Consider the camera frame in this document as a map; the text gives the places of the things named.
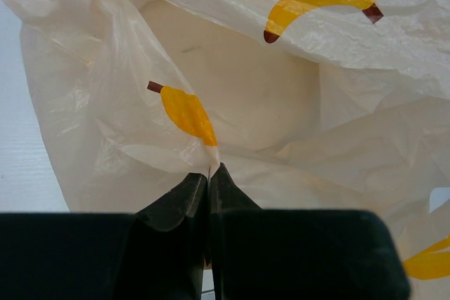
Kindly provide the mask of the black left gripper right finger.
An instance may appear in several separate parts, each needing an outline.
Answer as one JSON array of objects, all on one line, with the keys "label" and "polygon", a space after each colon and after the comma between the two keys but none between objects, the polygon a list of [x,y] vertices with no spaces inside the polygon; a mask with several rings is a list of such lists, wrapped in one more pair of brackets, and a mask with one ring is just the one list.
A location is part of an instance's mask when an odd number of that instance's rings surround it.
[{"label": "black left gripper right finger", "polygon": [[408,299],[390,232],[358,209],[263,209],[221,165],[210,179],[217,299]]}]

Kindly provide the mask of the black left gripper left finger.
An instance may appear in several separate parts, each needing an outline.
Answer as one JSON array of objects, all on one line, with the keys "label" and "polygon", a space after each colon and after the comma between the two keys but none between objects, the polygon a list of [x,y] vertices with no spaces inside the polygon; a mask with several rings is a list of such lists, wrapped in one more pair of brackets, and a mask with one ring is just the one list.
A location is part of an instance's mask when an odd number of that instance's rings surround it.
[{"label": "black left gripper left finger", "polygon": [[3,213],[2,299],[199,299],[207,179],[131,213]]}]

